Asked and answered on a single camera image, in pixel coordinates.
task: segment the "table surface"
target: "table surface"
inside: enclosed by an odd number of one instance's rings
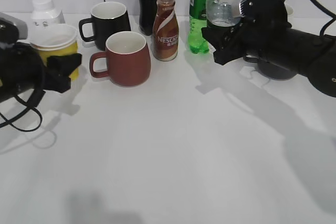
[[[74,26],[86,17],[65,15]],[[0,130],[0,223],[336,223],[336,100],[305,77],[269,80],[242,60],[193,55],[178,19],[178,57],[152,58],[143,85],[92,78],[98,50],[81,42],[80,78],[46,94],[42,128]],[[293,24],[317,34],[326,21]],[[8,117],[20,109],[0,106]]]

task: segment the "white cap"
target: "white cap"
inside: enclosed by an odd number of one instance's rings
[[[33,0],[34,10],[46,11],[55,8],[53,0]]]

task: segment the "green soda bottle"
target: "green soda bottle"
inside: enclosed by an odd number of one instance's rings
[[[202,28],[206,27],[206,0],[190,0],[190,33],[188,44],[191,52],[209,52],[208,42],[202,37]]]

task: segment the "black mug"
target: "black mug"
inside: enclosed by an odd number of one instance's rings
[[[93,36],[83,34],[83,25],[92,23]],[[120,31],[130,31],[131,25],[125,5],[118,2],[103,2],[91,9],[91,18],[79,22],[79,34],[83,41],[95,41],[98,49],[105,51],[106,40]]]

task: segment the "yellow paper cup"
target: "yellow paper cup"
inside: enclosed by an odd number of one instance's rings
[[[36,30],[30,40],[43,63],[47,64],[50,56],[66,56],[78,52],[77,30],[67,24],[56,24],[43,29]],[[79,77],[77,68],[71,75],[72,81]]]

